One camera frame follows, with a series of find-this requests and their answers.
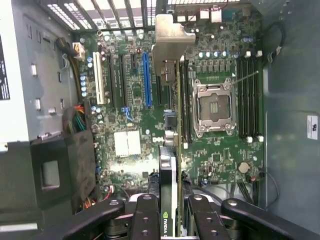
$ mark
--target white pci slot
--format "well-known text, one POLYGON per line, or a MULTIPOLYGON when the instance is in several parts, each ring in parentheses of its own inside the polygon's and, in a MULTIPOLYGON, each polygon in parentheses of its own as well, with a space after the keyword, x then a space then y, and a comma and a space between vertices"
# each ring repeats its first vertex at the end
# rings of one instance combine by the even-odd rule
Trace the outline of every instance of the white pci slot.
POLYGON ((94 80, 96 91, 96 103, 105 104, 105 89, 102 77, 101 55, 99 52, 93 53, 94 80))

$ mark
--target white label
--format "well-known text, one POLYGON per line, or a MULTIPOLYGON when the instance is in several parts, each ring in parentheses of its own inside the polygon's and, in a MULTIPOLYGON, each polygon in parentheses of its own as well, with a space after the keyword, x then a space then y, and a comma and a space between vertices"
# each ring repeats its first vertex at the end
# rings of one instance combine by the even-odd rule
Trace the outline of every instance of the white label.
POLYGON ((309 116, 307 120, 307 138, 318 140, 318 116, 309 116))

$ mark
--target motherboard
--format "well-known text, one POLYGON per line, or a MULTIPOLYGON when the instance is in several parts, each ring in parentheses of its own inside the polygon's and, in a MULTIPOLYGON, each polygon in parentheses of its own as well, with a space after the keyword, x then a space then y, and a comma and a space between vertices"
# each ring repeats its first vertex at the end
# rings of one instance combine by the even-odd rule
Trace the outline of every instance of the motherboard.
POLYGON ((177 121, 181 99, 181 167, 194 184, 253 180, 263 165, 261 20, 254 10, 223 11, 221 22, 187 22, 195 33, 174 71, 176 84, 154 73, 154 30, 98 31, 77 36, 82 97, 91 105, 101 189, 145 188, 159 169, 158 146, 177 121))

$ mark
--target wire bundle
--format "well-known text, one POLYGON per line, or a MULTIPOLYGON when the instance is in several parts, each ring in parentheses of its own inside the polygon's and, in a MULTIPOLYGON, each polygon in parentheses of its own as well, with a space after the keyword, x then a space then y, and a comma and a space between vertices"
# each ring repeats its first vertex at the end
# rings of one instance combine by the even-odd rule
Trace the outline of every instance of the wire bundle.
POLYGON ((85 123, 85 110, 81 105, 67 108, 62 116, 63 131, 67 134, 75 134, 87 129, 85 123))

